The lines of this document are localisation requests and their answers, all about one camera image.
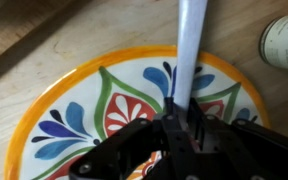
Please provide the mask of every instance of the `plate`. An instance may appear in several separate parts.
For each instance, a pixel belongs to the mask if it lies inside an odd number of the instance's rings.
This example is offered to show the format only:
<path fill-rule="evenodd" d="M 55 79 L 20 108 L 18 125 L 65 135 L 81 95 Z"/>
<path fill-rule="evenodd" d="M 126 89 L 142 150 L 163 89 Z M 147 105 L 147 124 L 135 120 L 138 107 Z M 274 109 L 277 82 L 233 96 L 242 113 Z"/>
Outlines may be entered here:
<path fill-rule="evenodd" d="M 68 167 L 136 117 L 151 119 L 172 96 L 175 46 L 112 52 L 72 70 L 27 110 L 11 139 L 5 179 L 68 179 Z M 205 52 L 199 55 L 192 97 L 202 110 L 230 123 L 249 119 L 269 127 L 261 97 L 238 70 Z M 160 158 L 129 177 L 140 179 Z"/>

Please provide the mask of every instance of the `metal can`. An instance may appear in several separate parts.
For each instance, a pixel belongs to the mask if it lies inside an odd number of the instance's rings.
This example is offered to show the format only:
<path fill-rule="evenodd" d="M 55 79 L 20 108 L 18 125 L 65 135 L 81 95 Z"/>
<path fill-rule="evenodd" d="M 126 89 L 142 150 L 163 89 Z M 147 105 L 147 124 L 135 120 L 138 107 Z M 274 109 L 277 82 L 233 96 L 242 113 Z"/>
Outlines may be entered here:
<path fill-rule="evenodd" d="M 288 16 L 278 18 L 267 26 L 259 49 L 264 62 L 288 69 Z"/>

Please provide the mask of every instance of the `white plastic rod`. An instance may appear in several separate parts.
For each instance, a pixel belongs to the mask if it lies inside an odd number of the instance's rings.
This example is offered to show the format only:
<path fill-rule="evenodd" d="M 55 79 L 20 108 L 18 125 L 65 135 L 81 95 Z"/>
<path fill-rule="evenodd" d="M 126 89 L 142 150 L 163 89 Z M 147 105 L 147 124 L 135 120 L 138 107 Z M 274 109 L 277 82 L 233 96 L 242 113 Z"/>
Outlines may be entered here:
<path fill-rule="evenodd" d="M 208 0 L 180 0 L 174 103 L 186 113 Z"/>

